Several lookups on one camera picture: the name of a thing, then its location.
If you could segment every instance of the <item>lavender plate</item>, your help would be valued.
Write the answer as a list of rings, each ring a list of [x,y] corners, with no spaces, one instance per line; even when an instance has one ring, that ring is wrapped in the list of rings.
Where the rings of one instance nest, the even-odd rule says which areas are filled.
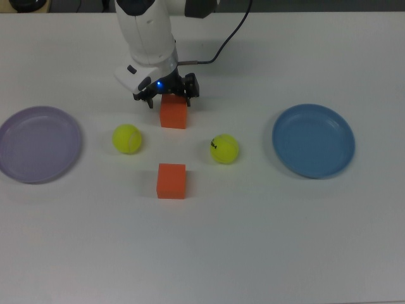
[[[0,171],[19,182],[45,183],[73,165],[81,145],[73,117],[50,106],[27,108],[0,127]]]

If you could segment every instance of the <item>tennis ball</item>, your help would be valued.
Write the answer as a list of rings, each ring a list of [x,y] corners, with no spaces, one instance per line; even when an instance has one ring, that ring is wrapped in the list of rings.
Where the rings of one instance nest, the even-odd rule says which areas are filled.
[[[142,142],[142,136],[134,125],[120,125],[113,133],[113,145],[121,153],[135,153]]]
[[[238,156],[239,145],[229,134],[221,134],[211,141],[211,156],[218,163],[232,163]]]

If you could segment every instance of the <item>white table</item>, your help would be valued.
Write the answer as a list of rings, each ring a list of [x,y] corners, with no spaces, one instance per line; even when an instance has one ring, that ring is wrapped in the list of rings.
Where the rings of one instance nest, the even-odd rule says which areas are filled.
[[[210,59],[242,15],[173,19],[180,59]],[[159,126],[114,78],[115,15],[3,15],[0,121],[29,106],[72,114],[85,144],[62,178],[0,175],[1,304],[332,303],[405,299],[405,14],[252,14],[215,64],[187,130]],[[329,180],[290,173],[277,116],[340,113],[356,156]],[[110,144],[138,126],[135,156]],[[241,154],[217,165],[229,132]],[[156,198],[158,164],[187,166],[187,199]]]

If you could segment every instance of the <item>orange foam block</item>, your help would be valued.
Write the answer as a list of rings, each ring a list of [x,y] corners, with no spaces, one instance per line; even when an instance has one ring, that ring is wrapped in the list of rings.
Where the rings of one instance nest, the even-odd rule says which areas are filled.
[[[158,198],[183,200],[185,198],[185,165],[160,163],[156,192]]]
[[[162,95],[160,106],[162,128],[185,129],[187,125],[187,103],[184,97],[174,94]]]

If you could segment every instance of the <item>black cable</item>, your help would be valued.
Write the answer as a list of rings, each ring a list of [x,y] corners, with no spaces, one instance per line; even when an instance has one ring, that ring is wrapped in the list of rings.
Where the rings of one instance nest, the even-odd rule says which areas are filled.
[[[78,13],[80,7],[82,6],[82,0],[79,0],[79,1],[80,1],[80,2],[79,2],[78,7],[77,7],[77,9],[76,9],[76,13]]]
[[[245,22],[245,20],[246,20],[248,14],[249,14],[250,11],[251,11],[252,3],[253,3],[253,0],[250,0],[250,1],[249,1],[249,6],[247,7],[247,11],[246,11],[246,13],[245,13],[245,15],[244,15],[242,21],[239,23],[239,25],[237,26],[237,28],[232,32],[232,34],[229,35],[228,39],[225,40],[225,42],[222,44],[222,46],[220,47],[220,49],[218,50],[218,52],[216,52],[214,58],[211,59],[211,60],[209,60],[209,61],[197,61],[197,64],[198,64],[198,65],[208,65],[208,64],[214,62],[214,61],[218,58],[218,56],[219,56],[220,53],[222,52],[222,49],[227,45],[227,43],[229,42],[229,40],[236,34],[236,32],[240,29],[240,27],[242,26],[242,24]]]

